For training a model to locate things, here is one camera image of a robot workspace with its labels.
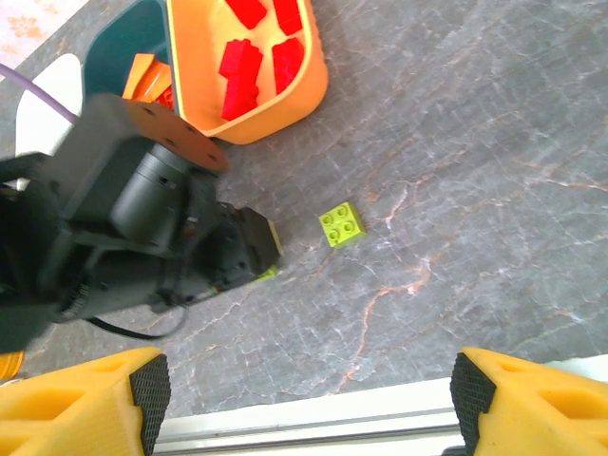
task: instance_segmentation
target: black cable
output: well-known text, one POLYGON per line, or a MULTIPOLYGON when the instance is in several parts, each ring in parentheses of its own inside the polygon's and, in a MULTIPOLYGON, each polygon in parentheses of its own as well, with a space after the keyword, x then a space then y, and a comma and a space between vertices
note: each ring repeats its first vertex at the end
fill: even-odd
POLYGON ((131 331, 126 328, 121 328, 120 326, 116 326, 111 323, 108 323, 107 321, 103 321, 101 318, 98 318, 96 316, 94 316, 93 318, 88 318, 86 321, 88 321, 91 325, 96 326, 100 330, 108 331, 109 333, 113 333, 113 334, 117 334, 117 335, 122 335, 124 337, 130 337, 132 339, 138 339, 138 340, 159 340, 159 339, 164 339, 165 337, 169 337, 170 335, 175 334, 177 331, 179 331, 183 327, 183 325, 185 324, 186 319, 187 319, 188 310, 185 307, 182 307, 182 308, 183 308, 183 313, 181 314, 180 322, 176 325, 176 327, 174 329, 172 329, 169 332, 165 332, 163 334, 145 334, 143 332, 131 331))

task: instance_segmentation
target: white floor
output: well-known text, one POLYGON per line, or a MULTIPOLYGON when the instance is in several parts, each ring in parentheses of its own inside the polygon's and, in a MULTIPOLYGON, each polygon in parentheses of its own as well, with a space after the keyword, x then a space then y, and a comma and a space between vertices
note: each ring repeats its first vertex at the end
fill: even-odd
POLYGON ((0 0, 0 62, 17 67, 88 0, 0 0))

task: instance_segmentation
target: dark green container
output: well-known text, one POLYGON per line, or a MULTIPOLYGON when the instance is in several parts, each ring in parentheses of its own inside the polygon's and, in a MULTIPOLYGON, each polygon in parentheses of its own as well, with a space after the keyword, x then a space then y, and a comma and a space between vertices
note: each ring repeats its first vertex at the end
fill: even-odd
POLYGON ((169 63, 166 17, 162 0, 140 0, 97 35, 83 65, 85 102, 96 93, 122 96, 135 54, 169 63))

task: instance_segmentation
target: orange block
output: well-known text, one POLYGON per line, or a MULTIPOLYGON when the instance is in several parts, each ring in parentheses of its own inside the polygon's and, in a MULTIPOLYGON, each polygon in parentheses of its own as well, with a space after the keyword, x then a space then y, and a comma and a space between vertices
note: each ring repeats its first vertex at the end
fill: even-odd
POLYGON ((135 54, 123 98, 154 103, 171 86, 171 67, 154 54, 135 54))

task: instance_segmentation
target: lime green lego brick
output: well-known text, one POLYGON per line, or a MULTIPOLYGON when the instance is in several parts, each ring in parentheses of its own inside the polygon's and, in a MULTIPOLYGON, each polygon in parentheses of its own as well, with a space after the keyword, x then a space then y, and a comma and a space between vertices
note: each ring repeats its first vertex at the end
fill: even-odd
POLYGON ((257 278, 257 281, 261 282, 262 280, 268 280, 270 278, 275 278, 277 274, 278 274, 277 267, 276 266, 271 266, 268 271, 266 271, 264 274, 261 274, 257 278))
POLYGON ((330 212, 319 217, 321 226, 330 245, 339 249, 362 238, 367 232, 355 207, 343 202, 330 212))

